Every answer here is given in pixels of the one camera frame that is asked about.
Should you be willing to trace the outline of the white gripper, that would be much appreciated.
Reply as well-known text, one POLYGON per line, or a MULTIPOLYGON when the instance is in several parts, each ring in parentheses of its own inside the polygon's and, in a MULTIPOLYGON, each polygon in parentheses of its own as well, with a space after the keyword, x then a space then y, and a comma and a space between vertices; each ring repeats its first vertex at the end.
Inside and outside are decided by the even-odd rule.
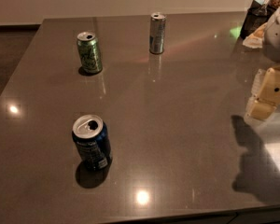
MULTIPOLYGON (((264 55, 280 63, 280 7, 269 18, 263 37, 264 55)), ((280 105, 280 64, 256 73, 246 114, 258 120, 266 120, 280 105)))

